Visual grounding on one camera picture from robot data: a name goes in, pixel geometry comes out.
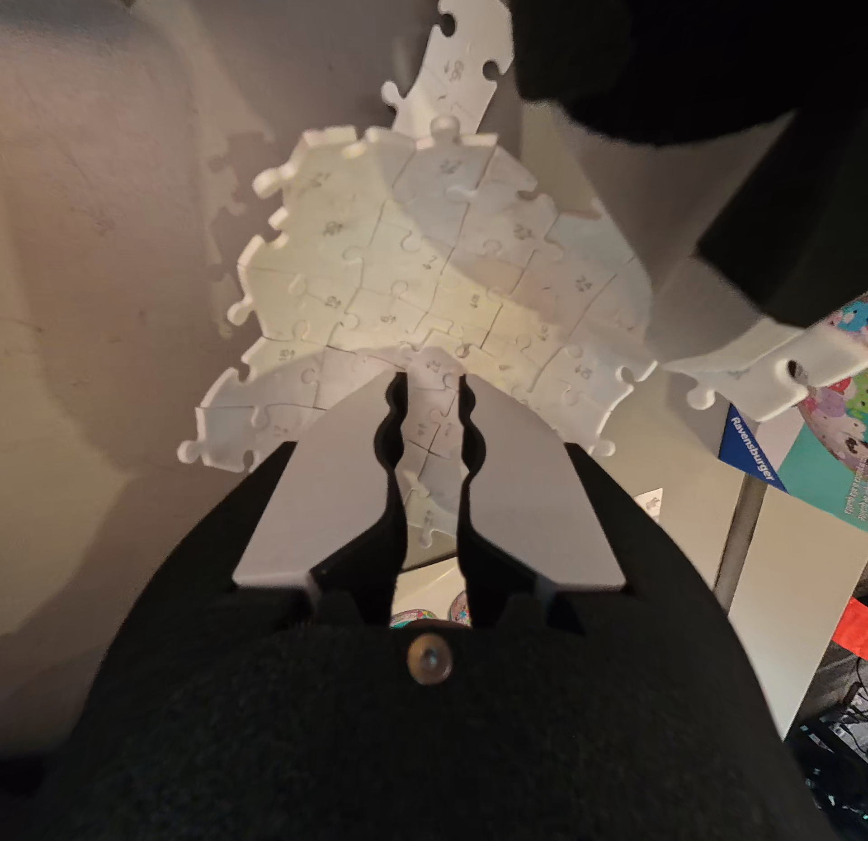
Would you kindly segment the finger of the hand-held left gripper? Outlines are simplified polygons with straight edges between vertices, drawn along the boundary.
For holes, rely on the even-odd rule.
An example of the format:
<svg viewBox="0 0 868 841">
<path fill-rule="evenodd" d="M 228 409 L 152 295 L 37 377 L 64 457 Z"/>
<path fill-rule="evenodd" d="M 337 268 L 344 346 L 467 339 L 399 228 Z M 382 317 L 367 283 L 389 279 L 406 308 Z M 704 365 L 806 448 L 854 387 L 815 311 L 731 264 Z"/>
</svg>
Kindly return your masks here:
<svg viewBox="0 0 868 841">
<path fill-rule="evenodd" d="M 765 315 L 710 264 L 688 258 L 653 287 L 647 347 L 685 373 L 742 370 L 805 331 Z"/>
</svg>

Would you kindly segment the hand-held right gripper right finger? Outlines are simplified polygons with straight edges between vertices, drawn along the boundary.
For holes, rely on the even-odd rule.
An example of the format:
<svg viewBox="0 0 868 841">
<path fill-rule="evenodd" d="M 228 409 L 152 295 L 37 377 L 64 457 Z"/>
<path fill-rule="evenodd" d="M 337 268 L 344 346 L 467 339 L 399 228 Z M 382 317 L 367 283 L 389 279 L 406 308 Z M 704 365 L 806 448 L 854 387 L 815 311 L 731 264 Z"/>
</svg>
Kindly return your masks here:
<svg viewBox="0 0 868 841">
<path fill-rule="evenodd" d="M 609 539 L 559 435 L 481 377 L 459 391 L 459 525 L 543 589 L 613 592 L 626 584 Z"/>
</svg>

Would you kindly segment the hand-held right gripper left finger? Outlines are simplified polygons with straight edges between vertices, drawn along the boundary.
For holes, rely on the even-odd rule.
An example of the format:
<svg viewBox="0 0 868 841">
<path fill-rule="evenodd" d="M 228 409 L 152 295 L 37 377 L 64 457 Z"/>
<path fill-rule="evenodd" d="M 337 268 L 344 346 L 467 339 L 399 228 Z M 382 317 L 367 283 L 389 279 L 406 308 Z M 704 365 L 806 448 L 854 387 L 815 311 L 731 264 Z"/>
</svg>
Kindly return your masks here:
<svg viewBox="0 0 868 841">
<path fill-rule="evenodd" d="M 301 588 L 314 597 L 396 576 L 406 517 L 406 373 L 381 373 L 326 410 L 292 451 L 233 572 L 240 588 Z"/>
</svg>

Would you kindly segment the partly built white puzzle ball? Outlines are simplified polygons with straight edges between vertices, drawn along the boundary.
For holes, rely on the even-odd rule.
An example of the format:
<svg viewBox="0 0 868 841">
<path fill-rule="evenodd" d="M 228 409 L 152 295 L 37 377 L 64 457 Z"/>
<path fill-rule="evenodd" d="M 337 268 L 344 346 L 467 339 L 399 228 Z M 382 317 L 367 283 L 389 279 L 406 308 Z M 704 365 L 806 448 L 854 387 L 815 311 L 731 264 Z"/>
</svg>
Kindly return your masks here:
<svg viewBox="0 0 868 841">
<path fill-rule="evenodd" d="M 307 131 L 255 179 L 279 194 L 277 237 L 254 236 L 227 313 L 261 335 L 196 407 L 183 463 L 258 466 L 381 371 L 410 379 L 405 424 L 410 523 L 453 534 L 458 376 L 517 397 L 559 437 L 596 455 L 603 428 L 659 363 L 647 347 L 653 287 L 685 251 L 639 250 L 599 200 L 560 213 L 534 176 L 477 130 L 495 91 L 484 65 L 515 66 L 509 0 L 440 0 L 455 32 L 431 30 L 391 128 Z"/>
</svg>

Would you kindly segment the colourful puzzle ball box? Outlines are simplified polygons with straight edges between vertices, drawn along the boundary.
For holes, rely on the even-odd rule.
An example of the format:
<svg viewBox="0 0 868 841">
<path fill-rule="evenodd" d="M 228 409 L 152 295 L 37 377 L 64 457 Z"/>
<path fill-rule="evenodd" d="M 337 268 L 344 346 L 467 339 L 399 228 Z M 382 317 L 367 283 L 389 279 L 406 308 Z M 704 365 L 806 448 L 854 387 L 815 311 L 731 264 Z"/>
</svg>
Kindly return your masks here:
<svg viewBox="0 0 868 841">
<path fill-rule="evenodd" d="M 734 368 L 691 371 L 689 404 L 730 401 L 718 458 L 866 530 L 867 295 L 808 329 L 765 317 L 709 359 Z"/>
</svg>

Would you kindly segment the red cloth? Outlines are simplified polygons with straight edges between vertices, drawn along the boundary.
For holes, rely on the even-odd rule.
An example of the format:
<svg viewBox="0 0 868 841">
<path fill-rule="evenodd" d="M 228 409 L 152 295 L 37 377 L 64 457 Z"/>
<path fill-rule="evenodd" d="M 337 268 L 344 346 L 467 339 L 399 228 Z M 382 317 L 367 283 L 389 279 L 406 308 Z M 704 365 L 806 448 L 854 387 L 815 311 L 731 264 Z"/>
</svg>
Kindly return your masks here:
<svg viewBox="0 0 868 841">
<path fill-rule="evenodd" d="M 867 605 L 852 596 L 844 611 L 831 641 L 846 651 L 867 660 Z"/>
</svg>

